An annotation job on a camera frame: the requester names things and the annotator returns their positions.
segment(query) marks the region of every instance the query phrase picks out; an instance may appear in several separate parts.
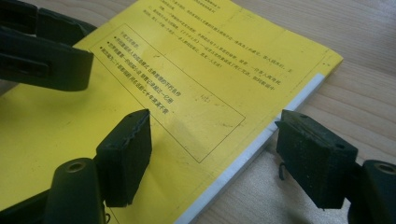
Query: table surface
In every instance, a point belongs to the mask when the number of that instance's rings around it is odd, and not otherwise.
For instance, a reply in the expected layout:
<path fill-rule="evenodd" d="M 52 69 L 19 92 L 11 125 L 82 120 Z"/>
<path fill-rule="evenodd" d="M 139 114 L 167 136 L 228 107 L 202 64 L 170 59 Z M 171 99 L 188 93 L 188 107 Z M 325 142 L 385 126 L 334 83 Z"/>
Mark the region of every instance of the table surface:
<path fill-rule="evenodd" d="M 342 65 L 300 111 L 357 147 L 358 163 L 396 163 L 395 0 L 233 1 L 340 53 Z M 135 0 L 26 2 L 100 26 Z M 347 223 L 348 201 L 323 211 L 290 175 L 279 180 L 275 148 L 274 137 L 197 223 Z"/>

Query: paper document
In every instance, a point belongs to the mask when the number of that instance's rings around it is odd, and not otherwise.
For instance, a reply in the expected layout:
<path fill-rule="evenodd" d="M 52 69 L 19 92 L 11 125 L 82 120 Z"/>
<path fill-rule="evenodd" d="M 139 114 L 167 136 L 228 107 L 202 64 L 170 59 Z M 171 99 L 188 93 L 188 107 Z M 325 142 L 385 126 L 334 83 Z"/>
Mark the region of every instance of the paper document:
<path fill-rule="evenodd" d="M 139 0 L 76 48 L 95 56 L 86 91 L 21 84 L 0 96 L 0 210 L 48 189 L 63 162 L 93 158 L 121 118 L 148 108 L 151 161 L 133 204 L 107 209 L 111 223 L 189 221 L 280 111 L 342 61 L 220 0 Z"/>

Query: wood grain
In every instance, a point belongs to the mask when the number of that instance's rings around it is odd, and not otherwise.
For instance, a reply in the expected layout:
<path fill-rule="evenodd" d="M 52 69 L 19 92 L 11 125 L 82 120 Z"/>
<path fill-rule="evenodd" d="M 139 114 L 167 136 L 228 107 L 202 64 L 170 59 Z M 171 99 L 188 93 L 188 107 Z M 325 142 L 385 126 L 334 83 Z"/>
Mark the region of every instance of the wood grain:
<path fill-rule="evenodd" d="M 29 0 L 99 26 L 133 0 Z M 234 0 L 256 14 L 340 53 L 345 61 L 302 107 L 356 146 L 358 162 L 396 163 L 396 1 Z M 346 223 L 341 210 L 317 209 L 298 184 L 280 181 L 276 139 L 205 210 L 198 223 Z"/>

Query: yellow booklet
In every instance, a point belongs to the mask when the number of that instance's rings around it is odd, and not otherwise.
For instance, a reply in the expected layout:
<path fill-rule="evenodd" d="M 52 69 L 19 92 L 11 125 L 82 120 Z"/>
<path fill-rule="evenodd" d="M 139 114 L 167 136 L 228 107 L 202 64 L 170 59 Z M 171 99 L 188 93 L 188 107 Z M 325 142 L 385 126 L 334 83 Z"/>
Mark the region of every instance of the yellow booklet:
<path fill-rule="evenodd" d="M 126 114 L 151 112 L 153 152 L 112 223 L 191 221 L 342 57 L 231 1 L 139 0 L 80 41 L 86 91 L 19 85 L 0 96 L 0 210 L 50 187 Z"/>

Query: clamp jaw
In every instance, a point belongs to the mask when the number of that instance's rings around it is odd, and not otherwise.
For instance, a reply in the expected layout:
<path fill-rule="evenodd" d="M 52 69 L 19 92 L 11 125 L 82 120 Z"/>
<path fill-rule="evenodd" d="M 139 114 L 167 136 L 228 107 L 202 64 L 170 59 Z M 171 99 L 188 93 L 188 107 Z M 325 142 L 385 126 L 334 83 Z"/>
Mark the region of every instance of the clamp jaw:
<path fill-rule="evenodd" d="M 13 0 L 0 0 L 0 79 L 60 90 L 88 87 L 93 54 L 72 46 L 96 27 Z"/>
<path fill-rule="evenodd" d="M 50 189 L 0 211 L 0 223 L 106 223 L 104 202 L 107 207 L 132 203 L 151 150 L 149 111 L 129 114 L 98 146 L 93 160 L 59 166 Z"/>
<path fill-rule="evenodd" d="M 276 151 L 318 208 L 351 202 L 349 223 L 396 223 L 396 165 L 355 160 L 358 150 L 306 115 L 284 110 Z"/>

